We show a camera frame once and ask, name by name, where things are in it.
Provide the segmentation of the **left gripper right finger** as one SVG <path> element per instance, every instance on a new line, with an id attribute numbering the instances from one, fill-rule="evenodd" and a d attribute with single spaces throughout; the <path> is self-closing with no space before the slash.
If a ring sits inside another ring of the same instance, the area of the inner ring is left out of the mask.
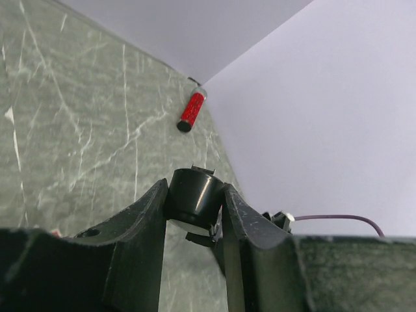
<path id="1" fill-rule="evenodd" d="M 230 311 L 414 311 L 415 240 L 300 236 L 232 185 L 222 206 Z"/>

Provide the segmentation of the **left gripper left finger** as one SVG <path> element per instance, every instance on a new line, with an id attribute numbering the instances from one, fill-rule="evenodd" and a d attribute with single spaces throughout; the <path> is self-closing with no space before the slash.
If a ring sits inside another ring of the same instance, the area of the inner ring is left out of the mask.
<path id="1" fill-rule="evenodd" d="M 1 230 L 2 311 L 157 311 L 168 184 L 74 237 Z"/>

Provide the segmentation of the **small black tag object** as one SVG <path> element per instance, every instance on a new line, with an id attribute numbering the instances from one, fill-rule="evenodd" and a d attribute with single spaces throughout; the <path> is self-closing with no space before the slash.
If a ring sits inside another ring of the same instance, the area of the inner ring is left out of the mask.
<path id="1" fill-rule="evenodd" d="M 212 248 L 220 227 L 224 182 L 214 170 L 192 165 L 174 171 L 164 203 L 164 217 L 187 232 L 186 239 Z"/>

